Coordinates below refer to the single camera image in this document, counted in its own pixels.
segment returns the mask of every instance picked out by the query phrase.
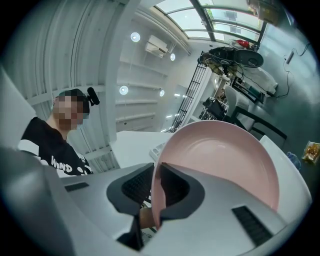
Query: air conditioner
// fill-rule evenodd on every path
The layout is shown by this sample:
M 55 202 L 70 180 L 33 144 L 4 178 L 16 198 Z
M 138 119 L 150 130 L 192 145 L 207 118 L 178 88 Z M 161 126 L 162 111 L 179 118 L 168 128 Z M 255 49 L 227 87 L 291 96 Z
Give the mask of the air conditioner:
M 151 35 L 148 42 L 146 42 L 145 50 L 160 58 L 163 58 L 168 51 L 167 44 L 154 35 Z

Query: black slot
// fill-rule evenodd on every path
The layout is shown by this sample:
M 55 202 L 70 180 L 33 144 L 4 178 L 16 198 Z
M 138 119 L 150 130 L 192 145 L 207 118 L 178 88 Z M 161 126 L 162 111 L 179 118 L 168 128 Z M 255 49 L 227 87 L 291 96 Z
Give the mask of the black slot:
M 89 187 L 89 184 L 85 183 L 85 182 L 64 186 L 64 188 L 65 188 L 65 190 L 67 192 L 71 192 L 71 191 L 75 191 L 75 190 L 81 190 L 81 189 L 86 188 L 86 187 Z
M 241 223 L 242 227 L 251 238 L 256 247 L 262 245 L 272 234 L 265 228 L 260 220 L 246 206 L 233 208 L 232 212 Z

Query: white chair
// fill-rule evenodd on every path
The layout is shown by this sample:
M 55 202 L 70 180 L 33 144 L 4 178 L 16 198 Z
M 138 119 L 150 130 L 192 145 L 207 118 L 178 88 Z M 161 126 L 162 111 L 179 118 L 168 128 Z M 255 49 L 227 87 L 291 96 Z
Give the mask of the white chair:
M 255 123 L 261 123 L 284 139 L 287 138 L 287 135 L 285 135 L 282 131 L 280 131 L 267 121 L 261 119 L 260 117 L 252 114 L 251 111 L 254 106 L 250 104 L 249 100 L 241 93 L 237 92 L 231 86 L 226 86 L 224 88 L 224 93 L 228 102 L 228 110 L 223 121 L 236 124 L 237 126 L 245 129 L 248 132 L 253 130 L 257 133 L 265 135 L 264 132 L 254 127 Z

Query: pink bowl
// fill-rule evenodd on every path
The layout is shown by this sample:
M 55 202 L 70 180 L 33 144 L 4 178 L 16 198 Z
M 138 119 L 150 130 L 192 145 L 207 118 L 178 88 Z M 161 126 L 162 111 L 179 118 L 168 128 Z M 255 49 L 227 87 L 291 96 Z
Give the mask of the pink bowl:
M 260 142 L 249 132 L 233 124 L 198 121 L 174 133 L 155 165 L 151 204 L 158 229 L 160 211 L 166 208 L 166 196 L 161 187 L 161 163 L 179 165 L 224 178 L 236 183 L 275 211 L 278 208 L 278 176 L 269 154 Z

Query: skylight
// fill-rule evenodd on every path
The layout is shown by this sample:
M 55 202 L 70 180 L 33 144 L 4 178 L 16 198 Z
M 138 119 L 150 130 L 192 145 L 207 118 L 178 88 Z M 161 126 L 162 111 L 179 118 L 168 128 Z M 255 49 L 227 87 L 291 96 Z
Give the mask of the skylight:
M 194 7 L 189 0 L 165 0 L 155 7 L 171 19 L 188 37 L 219 41 L 261 40 L 264 22 L 259 20 L 246 0 L 197 0 Z

